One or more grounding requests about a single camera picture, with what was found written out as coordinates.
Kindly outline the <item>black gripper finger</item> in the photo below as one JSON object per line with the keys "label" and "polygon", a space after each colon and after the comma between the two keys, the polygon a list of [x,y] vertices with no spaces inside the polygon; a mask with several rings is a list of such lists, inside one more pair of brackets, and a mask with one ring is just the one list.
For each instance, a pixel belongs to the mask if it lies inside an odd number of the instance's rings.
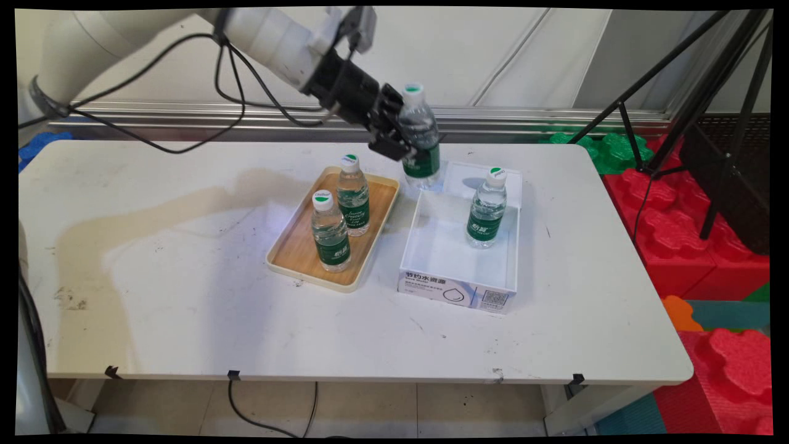
{"label": "black gripper finger", "polygon": [[416,155],[416,148],[407,141],[398,123],[387,120],[371,123],[369,133],[369,150],[375,154],[397,162]]}
{"label": "black gripper finger", "polygon": [[403,109],[403,96],[390,84],[385,83],[377,95],[377,113],[380,117],[397,119]]}

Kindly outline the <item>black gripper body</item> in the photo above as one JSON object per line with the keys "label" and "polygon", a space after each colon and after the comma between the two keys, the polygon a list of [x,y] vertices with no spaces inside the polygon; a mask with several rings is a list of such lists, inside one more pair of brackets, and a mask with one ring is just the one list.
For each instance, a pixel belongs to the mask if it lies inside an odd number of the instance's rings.
{"label": "black gripper body", "polygon": [[350,58],[342,59],[332,49],[317,65],[304,86],[304,94],[319,101],[328,114],[305,127],[323,126],[333,115],[366,129],[388,129],[385,104],[389,84],[380,84]]}

